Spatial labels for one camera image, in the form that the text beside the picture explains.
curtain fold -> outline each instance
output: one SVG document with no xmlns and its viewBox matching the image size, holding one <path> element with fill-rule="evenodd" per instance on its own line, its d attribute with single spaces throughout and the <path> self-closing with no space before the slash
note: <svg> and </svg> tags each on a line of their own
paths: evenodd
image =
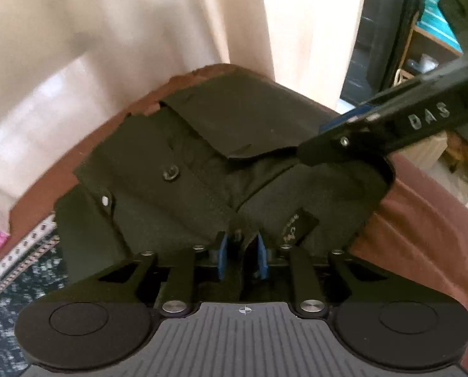
<svg viewBox="0 0 468 377">
<path fill-rule="evenodd" d="M 231 62 L 335 107 L 363 0 L 0 0 L 0 188 L 170 77 Z"/>
</svg>

cream curtain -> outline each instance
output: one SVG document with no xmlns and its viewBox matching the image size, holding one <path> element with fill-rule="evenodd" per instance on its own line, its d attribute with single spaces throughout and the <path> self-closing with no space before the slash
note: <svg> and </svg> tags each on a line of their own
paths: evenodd
<svg viewBox="0 0 468 377">
<path fill-rule="evenodd" d="M 335 107 L 363 0 L 0 0 L 0 188 L 19 197 L 103 122 L 217 62 Z"/>
</svg>

